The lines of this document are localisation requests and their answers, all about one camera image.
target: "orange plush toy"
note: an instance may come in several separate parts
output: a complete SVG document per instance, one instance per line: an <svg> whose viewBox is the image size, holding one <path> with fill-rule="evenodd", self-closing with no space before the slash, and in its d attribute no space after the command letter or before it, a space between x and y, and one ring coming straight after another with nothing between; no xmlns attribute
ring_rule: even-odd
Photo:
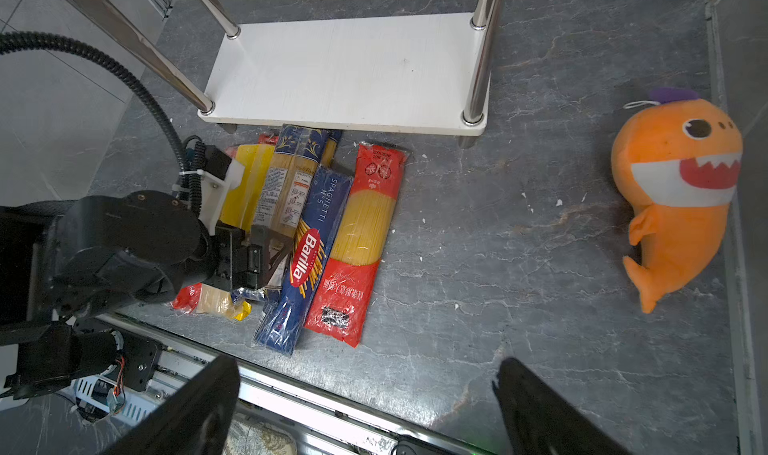
<svg viewBox="0 0 768 455"><path fill-rule="evenodd" d="M704 270L723 239L736 190L742 143L734 122L695 92L657 89L652 104L619 132L611 153L614 181L632 204L632 245L642 265L624 268L651 313L664 295Z"/></svg>

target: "gray marble floor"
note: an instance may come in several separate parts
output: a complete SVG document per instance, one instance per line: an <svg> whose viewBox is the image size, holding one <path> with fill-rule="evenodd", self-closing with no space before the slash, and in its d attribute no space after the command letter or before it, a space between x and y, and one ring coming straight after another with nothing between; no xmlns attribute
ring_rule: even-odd
<svg viewBox="0 0 768 455"><path fill-rule="evenodd" d="M475 0L224 0L243 23L470 11ZM293 357L255 348L255 317L124 312L485 449L508 442L491 392L520 358L634 453L734 453L733 378L720 257L652 315L620 259L631 214L610 177L622 104L655 86L709 95L703 0L507 0L488 129L471 150L446 136L346 133L411 150L362 344L305 332ZM206 85L222 32L179 2L159 48ZM301 47L296 40L296 48ZM143 81L182 137L227 135L153 74ZM91 188L168 190L174 158L136 100Z"/></svg>

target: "black cable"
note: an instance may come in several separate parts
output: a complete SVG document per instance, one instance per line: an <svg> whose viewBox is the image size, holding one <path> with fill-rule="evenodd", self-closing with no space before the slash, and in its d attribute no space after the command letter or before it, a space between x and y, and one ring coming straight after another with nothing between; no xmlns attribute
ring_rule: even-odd
<svg viewBox="0 0 768 455"><path fill-rule="evenodd" d="M62 393L59 393L59 392L51 392L51 393L53 395L56 395L57 397L63 398L64 400L66 400L67 402L71 403L74 406L78 405L77 402L72 402L71 400L69 400L69 397L67 397L66 395L63 395Z"/></svg>
<svg viewBox="0 0 768 455"><path fill-rule="evenodd" d="M0 34L0 55L10 54L21 50L54 50L57 52L77 55L86 60L91 60L94 64L104 67L110 74L117 76L123 84L128 86L131 92L136 94L141 103L147 107L150 114L152 114L155 121L159 124L160 129L163 130L163 134L165 134L165 137L168 139L170 148L174 151L176 160L179 163L180 171L189 171L189 163L187 162L185 147L181 145L181 140L179 139L173 124L168 120L168 116L165 114L162 107L160 107L158 101L149 93L147 87L129 72L128 69L120 65L117 60L106 55L96 47L91 47L88 44L61 35L44 34L41 32L11 32ZM193 207L200 207L202 203L202 192L197 192L192 196L199 196L200 198L198 200L193 198L191 205Z"/></svg>
<svg viewBox="0 0 768 455"><path fill-rule="evenodd" d="M194 158L192 159L192 170L200 170L205 167L205 143L197 140L194 144ZM200 213L200 207L203 200L203 189L200 186L200 176L193 173L187 179L190 190L190 209L193 213Z"/></svg>
<svg viewBox="0 0 768 455"><path fill-rule="evenodd" d="M197 136L197 135L190 135L190 136L188 136L186 139L184 139L184 140L181 142L181 146L183 146L183 147L186 149L186 148L187 148L187 145L189 145L189 144L190 144L190 142L191 142L192 140L199 140L200 142L202 142L202 141L203 141L203 139L201 139L201 138L200 138L199 136Z"/></svg>

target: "shark teeth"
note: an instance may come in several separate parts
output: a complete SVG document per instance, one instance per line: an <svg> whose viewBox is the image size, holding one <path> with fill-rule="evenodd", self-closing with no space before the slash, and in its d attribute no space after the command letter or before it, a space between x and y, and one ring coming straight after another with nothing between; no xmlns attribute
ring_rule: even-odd
<svg viewBox="0 0 768 455"><path fill-rule="evenodd" d="M735 162L741 162L741 152L718 153L716 155L696 157L696 163L699 164L699 167L705 166L707 163L711 163L713 167L717 167L721 163L731 167Z"/></svg>

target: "spaghetti package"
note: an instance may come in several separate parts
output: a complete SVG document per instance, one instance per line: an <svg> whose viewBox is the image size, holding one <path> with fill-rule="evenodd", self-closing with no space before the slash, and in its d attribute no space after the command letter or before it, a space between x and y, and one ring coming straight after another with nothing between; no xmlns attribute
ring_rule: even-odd
<svg viewBox="0 0 768 455"><path fill-rule="evenodd" d="M352 177L323 166L317 168L296 232L293 259L283 278L280 300L267 310L254 336L257 344L286 355L293 353L351 187Z"/></svg>
<svg viewBox="0 0 768 455"><path fill-rule="evenodd" d="M310 191L312 176L317 170L330 130L285 125L280 131L264 188L256 206L252 231L264 228L265 243L270 258L283 254L266 287L279 288L283 270L290 254L290 245L299 226L301 212Z"/></svg>
<svg viewBox="0 0 768 455"><path fill-rule="evenodd" d="M361 143L355 180L306 327L353 347L376 280L408 155Z"/></svg>
<svg viewBox="0 0 768 455"><path fill-rule="evenodd" d="M336 153L339 140L341 140L341 130L331 130L330 134L328 134L326 149L322 151L322 157L320 157L320 164L322 166L331 166L331 160L333 160L333 155Z"/></svg>
<svg viewBox="0 0 768 455"><path fill-rule="evenodd" d="M256 214L261 190L264 188L266 171L275 153L277 136L261 134L259 143L230 147L225 153L243 164L245 171L240 185L226 194L219 220L231 226L250 231L250 223Z"/></svg>

